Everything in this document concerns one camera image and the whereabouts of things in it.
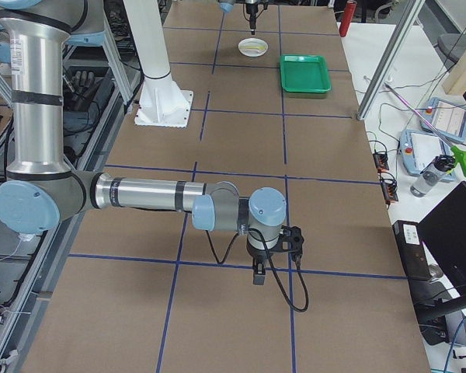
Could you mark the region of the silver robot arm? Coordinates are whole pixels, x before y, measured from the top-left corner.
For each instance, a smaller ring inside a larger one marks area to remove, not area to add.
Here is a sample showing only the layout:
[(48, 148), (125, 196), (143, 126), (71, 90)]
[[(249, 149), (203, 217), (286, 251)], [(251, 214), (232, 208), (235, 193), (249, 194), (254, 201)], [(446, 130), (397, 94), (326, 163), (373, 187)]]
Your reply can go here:
[[(230, 12), (237, 1), (234, 0), (220, 0), (218, 1), (219, 7), (223, 13)], [(243, 16), (245, 20), (249, 23), (249, 30), (252, 35), (256, 34), (257, 30), (257, 19), (260, 14), (267, 9), (264, 1), (259, 0), (245, 0), (241, 1), (243, 4)]]
[(10, 37), (15, 158), (0, 186), (0, 221), (40, 234), (90, 209), (126, 207), (191, 215), (206, 232), (247, 238), (254, 274), (272, 265), (288, 231), (286, 201), (263, 187), (241, 197), (235, 185), (117, 178), (72, 169), (64, 160), (64, 45), (105, 36), (101, 1), (1, 1), (0, 23)]

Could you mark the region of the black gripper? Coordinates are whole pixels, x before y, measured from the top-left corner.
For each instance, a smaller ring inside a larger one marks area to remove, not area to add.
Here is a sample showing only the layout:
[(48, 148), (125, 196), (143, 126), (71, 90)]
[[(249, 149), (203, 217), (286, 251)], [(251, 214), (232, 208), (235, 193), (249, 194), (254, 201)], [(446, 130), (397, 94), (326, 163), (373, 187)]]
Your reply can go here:
[(249, 254), (252, 257), (252, 269), (254, 274), (266, 273), (266, 261), (271, 257), (270, 252), (264, 249), (249, 248)]
[(256, 20), (259, 13), (259, 0), (246, 0), (245, 1), (245, 11), (247, 15), (247, 20), (249, 21), (249, 28), (251, 35), (256, 35)]

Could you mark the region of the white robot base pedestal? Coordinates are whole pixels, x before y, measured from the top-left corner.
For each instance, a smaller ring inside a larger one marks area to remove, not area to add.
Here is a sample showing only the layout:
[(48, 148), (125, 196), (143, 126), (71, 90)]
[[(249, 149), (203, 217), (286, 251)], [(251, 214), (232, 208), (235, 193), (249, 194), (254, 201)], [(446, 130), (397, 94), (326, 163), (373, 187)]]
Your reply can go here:
[(172, 77), (158, 3), (127, 0), (123, 4), (144, 76), (135, 124), (186, 127), (193, 92), (181, 90)]

